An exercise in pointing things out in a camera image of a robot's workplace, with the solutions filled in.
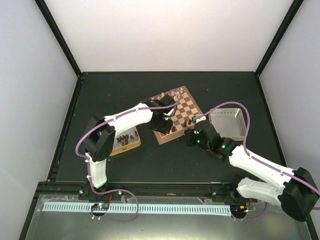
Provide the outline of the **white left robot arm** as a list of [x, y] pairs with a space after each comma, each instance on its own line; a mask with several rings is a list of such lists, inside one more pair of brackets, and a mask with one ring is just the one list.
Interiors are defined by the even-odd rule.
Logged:
[[89, 193], [95, 199], [101, 200], [107, 195], [107, 158], [113, 151], [115, 139], [141, 124], [149, 124], [156, 132], [167, 133], [173, 126], [169, 117], [176, 105], [177, 101], [166, 94], [160, 100], [147, 98], [123, 112], [102, 118], [94, 116], [89, 121], [75, 153], [87, 163], [87, 179], [91, 184]]

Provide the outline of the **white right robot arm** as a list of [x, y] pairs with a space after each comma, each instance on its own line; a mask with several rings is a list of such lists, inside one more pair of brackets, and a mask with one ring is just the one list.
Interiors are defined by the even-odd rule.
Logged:
[[187, 146], [199, 146], [218, 160], [228, 160], [259, 180], [245, 177], [227, 189], [234, 202], [242, 198], [261, 200], [280, 207], [292, 219], [305, 222], [320, 199], [320, 191], [311, 173], [299, 167], [294, 170], [278, 165], [249, 151], [243, 144], [222, 137], [206, 119], [185, 130]]

